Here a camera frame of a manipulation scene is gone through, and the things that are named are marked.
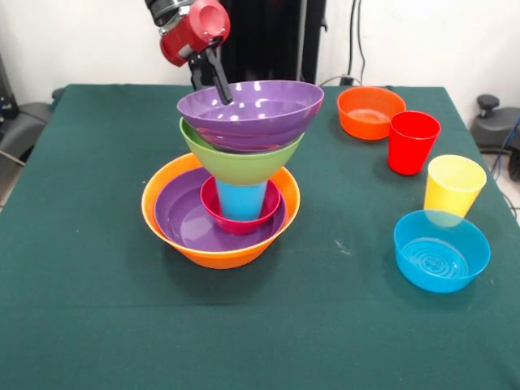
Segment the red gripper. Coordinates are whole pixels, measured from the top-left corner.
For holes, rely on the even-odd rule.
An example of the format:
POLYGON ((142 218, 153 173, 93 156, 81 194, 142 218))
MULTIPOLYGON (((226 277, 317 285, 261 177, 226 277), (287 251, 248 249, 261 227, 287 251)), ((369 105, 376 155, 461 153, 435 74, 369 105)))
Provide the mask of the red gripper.
POLYGON ((182 1, 176 6, 176 14, 159 28, 163 56, 177 67, 188 61, 193 89, 214 85, 221 102, 231 104, 228 79, 212 49, 228 39, 231 23, 226 9, 219 1, 211 0, 182 1))

